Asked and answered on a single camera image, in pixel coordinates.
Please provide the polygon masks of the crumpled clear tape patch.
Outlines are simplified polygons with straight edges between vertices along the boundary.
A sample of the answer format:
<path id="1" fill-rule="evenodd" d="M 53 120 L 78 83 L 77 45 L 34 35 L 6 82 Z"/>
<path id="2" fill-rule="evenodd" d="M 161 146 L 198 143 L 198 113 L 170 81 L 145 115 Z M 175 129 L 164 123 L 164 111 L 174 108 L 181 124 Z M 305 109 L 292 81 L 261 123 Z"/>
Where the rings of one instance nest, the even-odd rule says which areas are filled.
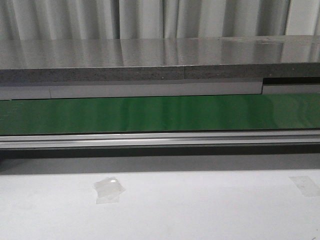
<path id="1" fill-rule="evenodd" d="M 95 182 L 93 188 L 97 193 L 97 205 L 118 203 L 120 195 L 126 190 L 115 177 L 107 177 Z"/>

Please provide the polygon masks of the grey stone counter slab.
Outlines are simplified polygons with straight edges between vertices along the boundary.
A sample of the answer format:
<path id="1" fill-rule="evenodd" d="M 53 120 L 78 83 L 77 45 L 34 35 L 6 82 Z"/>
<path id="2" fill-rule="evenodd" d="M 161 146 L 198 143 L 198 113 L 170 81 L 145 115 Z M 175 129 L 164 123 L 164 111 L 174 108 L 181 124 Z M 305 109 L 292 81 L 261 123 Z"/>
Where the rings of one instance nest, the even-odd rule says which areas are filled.
<path id="1" fill-rule="evenodd" d="M 1 85 L 320 75 L 311 35 L 89 40 L 3 40 Z"/>

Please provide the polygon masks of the green conveyor belt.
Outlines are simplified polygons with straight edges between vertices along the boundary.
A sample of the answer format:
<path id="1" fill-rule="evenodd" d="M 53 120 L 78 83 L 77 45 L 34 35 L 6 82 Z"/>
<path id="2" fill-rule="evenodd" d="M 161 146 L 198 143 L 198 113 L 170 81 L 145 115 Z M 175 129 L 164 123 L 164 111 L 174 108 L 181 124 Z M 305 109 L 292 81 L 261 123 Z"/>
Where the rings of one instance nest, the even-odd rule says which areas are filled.
<path id="1" fill-rule="evenodd" d="M 3 100 L 3 136 L 317 129 L 317 93 Z"/>

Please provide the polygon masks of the grey rear guide panel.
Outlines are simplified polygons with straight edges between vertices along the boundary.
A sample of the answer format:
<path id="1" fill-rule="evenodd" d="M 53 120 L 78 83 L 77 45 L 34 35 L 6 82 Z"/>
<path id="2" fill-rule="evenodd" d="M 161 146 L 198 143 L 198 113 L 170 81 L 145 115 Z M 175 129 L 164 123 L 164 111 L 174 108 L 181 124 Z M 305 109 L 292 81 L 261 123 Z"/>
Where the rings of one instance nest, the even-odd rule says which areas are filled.
<path id="1" fill-rule="evenodd" d="M 319 93 L 319 77 L 2 83 L 1 100 Z"/>

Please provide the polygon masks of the clear tape strip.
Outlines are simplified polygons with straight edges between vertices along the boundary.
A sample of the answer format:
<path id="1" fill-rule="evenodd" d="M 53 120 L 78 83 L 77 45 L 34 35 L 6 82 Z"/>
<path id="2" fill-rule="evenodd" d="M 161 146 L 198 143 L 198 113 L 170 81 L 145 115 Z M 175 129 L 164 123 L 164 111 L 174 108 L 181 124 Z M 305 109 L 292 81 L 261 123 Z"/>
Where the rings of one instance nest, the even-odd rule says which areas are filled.
<path id="1" fill-rule="evenodd" d="M 320 187 L 308 176 L 290 176 L 290 180 L 305 197 L 319 197 Z"/>

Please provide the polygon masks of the white pleated curtain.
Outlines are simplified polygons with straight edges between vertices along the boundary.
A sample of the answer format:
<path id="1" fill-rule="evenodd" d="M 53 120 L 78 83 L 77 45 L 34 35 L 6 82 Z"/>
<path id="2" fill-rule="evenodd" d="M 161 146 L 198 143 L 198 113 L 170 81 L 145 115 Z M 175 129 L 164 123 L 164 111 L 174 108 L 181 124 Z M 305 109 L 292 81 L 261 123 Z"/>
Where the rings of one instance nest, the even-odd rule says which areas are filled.
<path id="1" fill-rule="evenodd" d="M 317 0 L 3 0 L 0 3 L 2 40 L 319 33 Z"/>

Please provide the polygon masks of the aluminium conveyor side rail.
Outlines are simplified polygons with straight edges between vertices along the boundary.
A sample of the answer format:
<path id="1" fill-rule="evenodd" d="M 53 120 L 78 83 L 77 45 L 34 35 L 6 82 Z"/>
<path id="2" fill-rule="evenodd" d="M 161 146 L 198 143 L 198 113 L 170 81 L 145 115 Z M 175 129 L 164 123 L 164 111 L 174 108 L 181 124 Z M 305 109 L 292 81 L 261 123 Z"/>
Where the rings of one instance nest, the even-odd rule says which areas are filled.
<path id="1" fill-rule="evenodd" d="M 148 132 L 101 134 L 13 135 L 0 138 L 0 148 L 52 149 L 135 146 L 195 146 L 319 143 L 318 129 L 209 132 Z"/>

